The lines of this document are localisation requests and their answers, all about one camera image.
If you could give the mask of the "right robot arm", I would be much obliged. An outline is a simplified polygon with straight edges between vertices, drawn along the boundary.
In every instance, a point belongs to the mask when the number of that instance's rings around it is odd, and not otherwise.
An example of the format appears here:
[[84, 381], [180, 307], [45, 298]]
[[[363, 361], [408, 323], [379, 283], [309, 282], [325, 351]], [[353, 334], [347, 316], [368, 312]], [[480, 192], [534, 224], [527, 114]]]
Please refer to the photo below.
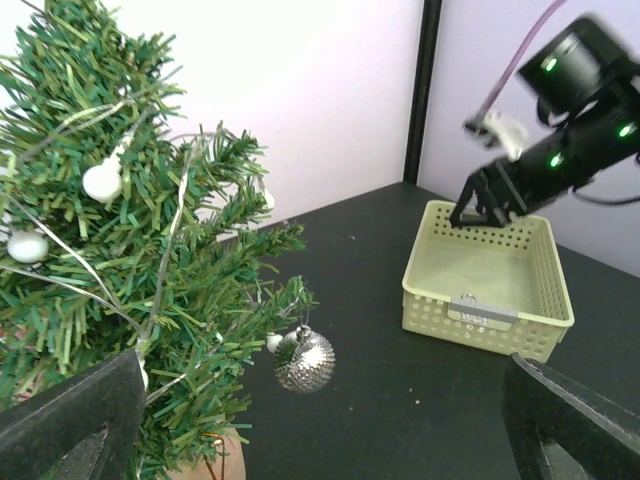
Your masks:
[[504, 153], [467, 177], [449, 217], [456, 228], [504, 228], [639, 154], [639, 65], [597, 16], [576, 18], [518, 74], [537, 97], [539, 121], [559, 121], [530, 144], [499, 112], [466, 120], [485, 147]]

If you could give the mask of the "small green christmas tree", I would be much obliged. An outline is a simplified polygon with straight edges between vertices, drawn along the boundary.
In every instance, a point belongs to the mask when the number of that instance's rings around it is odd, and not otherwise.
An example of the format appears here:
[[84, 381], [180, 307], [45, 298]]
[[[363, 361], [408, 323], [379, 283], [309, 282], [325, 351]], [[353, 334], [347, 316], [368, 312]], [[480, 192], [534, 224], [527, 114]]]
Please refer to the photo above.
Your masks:
[[258, 141], [225, 127], [171, 140], [169, 37], [131, 37], [97, 1], [48, 1], [1, 61], [3, 233], [45, 257], [1, 256], [1, 405], [137, 349], [148, 376], [130, 479], [167, 479], [235, 429], [241, 377], [269, 333], [312, 305], [266, 259], [302, 227], [260, 231]]

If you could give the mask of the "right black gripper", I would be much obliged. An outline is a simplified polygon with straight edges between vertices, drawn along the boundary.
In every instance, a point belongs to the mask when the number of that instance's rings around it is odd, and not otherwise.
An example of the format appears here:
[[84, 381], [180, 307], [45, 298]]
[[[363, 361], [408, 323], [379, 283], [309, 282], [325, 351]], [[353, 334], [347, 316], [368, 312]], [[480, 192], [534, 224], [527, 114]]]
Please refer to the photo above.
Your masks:
[[449, 222], [454, 228], [504, 228], [513, 222], [513, 215], [527, 214], [528, 206], [518, 190], [512, 162], [497, 159], [467, 178]]

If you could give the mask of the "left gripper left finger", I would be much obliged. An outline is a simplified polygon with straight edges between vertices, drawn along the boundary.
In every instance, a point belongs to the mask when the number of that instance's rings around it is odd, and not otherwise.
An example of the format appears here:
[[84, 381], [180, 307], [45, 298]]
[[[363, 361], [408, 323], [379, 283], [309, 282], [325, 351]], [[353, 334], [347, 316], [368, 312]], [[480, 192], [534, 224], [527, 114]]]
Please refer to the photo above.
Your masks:
[[1, 413], [3, 479], [122, 479], [146, 394], [128, 350]]

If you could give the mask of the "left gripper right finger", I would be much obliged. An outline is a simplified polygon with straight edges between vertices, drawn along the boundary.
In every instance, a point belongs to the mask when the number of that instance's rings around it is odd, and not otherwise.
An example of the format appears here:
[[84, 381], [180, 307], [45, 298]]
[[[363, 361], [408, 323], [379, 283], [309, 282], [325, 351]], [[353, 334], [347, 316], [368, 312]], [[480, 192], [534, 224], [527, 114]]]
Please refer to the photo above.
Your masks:
[[501, 412], [522, 479], [637, 479], [639, 416], [515, 353]]

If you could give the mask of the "green plastic basket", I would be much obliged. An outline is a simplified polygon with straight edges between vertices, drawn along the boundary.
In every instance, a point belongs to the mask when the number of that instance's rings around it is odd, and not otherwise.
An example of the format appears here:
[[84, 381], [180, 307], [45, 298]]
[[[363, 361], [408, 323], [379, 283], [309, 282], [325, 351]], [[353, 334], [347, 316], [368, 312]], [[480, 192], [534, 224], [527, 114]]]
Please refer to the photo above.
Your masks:
[[[502, 355], [546, 362], [574, 325], [550, 222], [540, 216], [500, 228], [454, 228], [453, 203], [426, 204], [402, 280], [404, 330]], [[447, 316], [453, 297], [518, 312], [509, 330], [463, 324]]]

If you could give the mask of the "brown white plush ornament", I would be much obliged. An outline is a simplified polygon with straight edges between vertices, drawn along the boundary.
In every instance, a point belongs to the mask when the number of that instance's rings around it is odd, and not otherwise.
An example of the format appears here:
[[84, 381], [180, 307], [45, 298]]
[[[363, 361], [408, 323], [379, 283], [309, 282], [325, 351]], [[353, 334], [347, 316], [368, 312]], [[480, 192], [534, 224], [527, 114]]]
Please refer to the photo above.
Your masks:
[[195, 464], [183, 464], [177, 471], [168, 471], [170, 479], [247, 479], [243, 438], [236, 429], [226, 429], [221, 434], [206, 433], [203, 439], [208, 448], [206, 455]]

